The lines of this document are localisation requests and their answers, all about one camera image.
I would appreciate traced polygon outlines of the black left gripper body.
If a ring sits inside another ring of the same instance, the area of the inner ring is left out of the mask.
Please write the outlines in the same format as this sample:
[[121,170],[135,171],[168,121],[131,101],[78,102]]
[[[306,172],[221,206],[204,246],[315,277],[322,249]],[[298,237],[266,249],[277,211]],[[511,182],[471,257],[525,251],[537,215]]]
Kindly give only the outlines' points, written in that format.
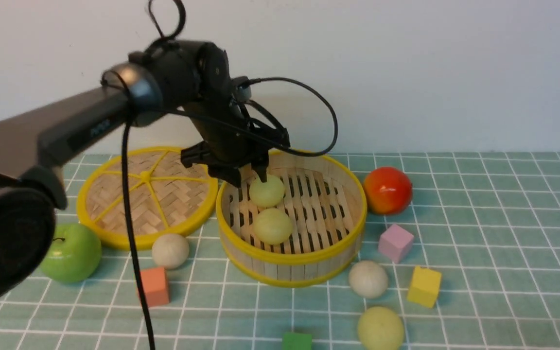
[[233,89],[180,92],[180,106],[202,141],[180,153],[185,168],[194,164],[239,168],[267,154],[263,141],[290,146],[286,128],[277,120],[265,126],[245,111],[247,94]]

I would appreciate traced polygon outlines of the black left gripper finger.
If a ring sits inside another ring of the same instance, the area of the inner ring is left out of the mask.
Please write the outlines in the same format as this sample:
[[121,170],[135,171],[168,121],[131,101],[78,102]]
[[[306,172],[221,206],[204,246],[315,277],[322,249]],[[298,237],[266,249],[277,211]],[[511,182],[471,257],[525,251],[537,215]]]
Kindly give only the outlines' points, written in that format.
[[269,153],[262,153],[252,160],[252,170],[260,182],[267,182],[267,167],[269,166]]
[[239,188],[242,183],[242,167],[242,164],[214,163],[209,164],[208,173],[213,178]]

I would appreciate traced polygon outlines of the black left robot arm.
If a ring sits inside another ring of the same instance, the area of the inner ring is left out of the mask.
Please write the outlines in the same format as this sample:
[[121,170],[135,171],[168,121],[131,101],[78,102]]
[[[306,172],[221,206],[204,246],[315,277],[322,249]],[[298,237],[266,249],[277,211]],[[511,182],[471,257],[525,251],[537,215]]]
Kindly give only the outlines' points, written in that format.
[[62,167],[116,128],[144,127],[185,110],[202,141],[181,151],[186,168],[239,184],[240,169],[262,173],[267,153],[290,146],[277,121],[246,116],[226,51],[207,41],[159,39],[102,76],[99,87],[0,121],[0,297],[40,265],[68,201]]

